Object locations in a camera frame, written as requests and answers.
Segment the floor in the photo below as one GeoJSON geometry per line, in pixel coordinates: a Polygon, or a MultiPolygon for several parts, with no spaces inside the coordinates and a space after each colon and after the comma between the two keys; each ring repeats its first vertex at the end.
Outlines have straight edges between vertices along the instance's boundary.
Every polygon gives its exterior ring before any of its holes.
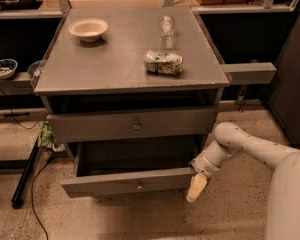
{"type": "MultiPolygon", "coordinates": [[[[0,160],[26,159],[38,135],[44,111],[0,119],[0,160]]],[[[247,132],[289,144],[264,106],[245,105],[238,112],[232,102],[220,105],[217,123],[231,121],[247,132]]],[[[31,208],[31,183],[49,154],[41,152],[23,194],[24,204],[12,208],[20,172],[0,172],[0,239],[46,239],[31,208]]],[[[194,203],[184,190],[70,199],[60,186],[72,176],[68,158],[53,160],[37,177],[34,208],[53,240],[260,240],[272,172],[244,152],[226,161],[194,203]]]]}

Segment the power cord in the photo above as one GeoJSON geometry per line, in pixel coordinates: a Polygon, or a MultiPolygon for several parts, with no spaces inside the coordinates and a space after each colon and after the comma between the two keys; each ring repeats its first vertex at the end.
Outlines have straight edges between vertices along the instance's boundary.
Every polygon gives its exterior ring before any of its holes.
{"type": "Polygon", "coordinates": [[[26,126],[24,126],[24,125],[22,125],[18,120],[17,120],[17,118],[14,116],[14,114],[13,114],[13,111],[12,111],[12,109],[10,109],[11,110],[11,115],[12,115],[12,118],[14,119],[14,121],[16,121],[16,123],[18,124],[18,125],[20,125],[22,128],[24,128],[24,129],[27,129],[27,130],[31,130],[31,129],[33,129],[38,123],[39,123],[39,121],[37,121],[33,126],[31,126],[31,127],[26,127],[26,126]]]}
{"type": "Polygon", "coordinates": [[[40,169],[40,171],[37,173],[37,175],[33,178],[33,181],[32,181],[32,185],[31,185],[31,207],[32,207],[32,211],[33,211],[33,214],[34,216],[36,217],[40,227],[43,229],[45,235],[46,235],[46,239],[49,240],[49,235],[48,235],[48,232],[46,230],[46,228],[43,226],[41,220],[39,219],[38,217],[38,214],[37,212],[35,211],[34,209],[34,198],[33,198],[33,193],[34,193],[34,183],[37,179],[37,177],[40,175],[40,173],[45,169],[47,168],[47,166],[52,162],[52,160],[54,159],[53,155],[51,154],[49,159],[47,160],[46,164],[40,169]]]}

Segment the bowl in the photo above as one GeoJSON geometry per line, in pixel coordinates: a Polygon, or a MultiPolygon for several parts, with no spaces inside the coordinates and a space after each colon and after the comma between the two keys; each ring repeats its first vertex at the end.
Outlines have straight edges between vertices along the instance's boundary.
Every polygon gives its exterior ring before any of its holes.
{"type": "Polygon", "coordinates": [[[73,22],[69,32],[84,42],[95,42],[108,29],[108,23],[97,18],[81,19],[73,22]]]}
{"type": "Polygon", "coordinates": [[[18,62],[13,59],[0,60],[0,79],[8,79],[14,75],[18,62]]]}
{"type": "Polygon", "coordinates": [[[28,74],[33,77],[33,76],[40,76],[45,65],[46,65],[47,61],[46,60],[38,60],[34,63],[32,63],[28,69],[27,72],[28,74]]]}

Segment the crushed can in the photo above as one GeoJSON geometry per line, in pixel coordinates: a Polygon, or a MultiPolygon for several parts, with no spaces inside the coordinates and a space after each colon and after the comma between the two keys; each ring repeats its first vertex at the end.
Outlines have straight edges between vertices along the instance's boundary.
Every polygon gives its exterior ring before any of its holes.
{"type": "Polygon", "coordinates": [[[179,75],[182,71],[183,57],[175,53],[162,51],[148,51],[144,58],[145,68],[148,72],[179,75]]]}

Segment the gray cabinet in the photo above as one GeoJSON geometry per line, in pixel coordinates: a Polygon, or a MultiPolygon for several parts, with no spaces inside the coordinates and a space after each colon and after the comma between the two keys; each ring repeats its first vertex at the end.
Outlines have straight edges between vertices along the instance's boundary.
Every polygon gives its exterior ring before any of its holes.
{"type": "Polygon", "coordinates": [[[70,197],[189,187],[189,161],[212,131],[229,82],[190,8],[72,9],[35,88],[48,121],[74,158],[70,197]],[[175,18],[184,57],[179,76],[143,65],[160,49],[159,22],[175,18]],[[109,24],[103,40],[83,43],[69,25],[97,17],[109,24]]]}
{"type": "Polygon", "coordinates": [[[280,53],[277,68],[266,95],[291,142],[300,147],[300,15],[280,53]]]}

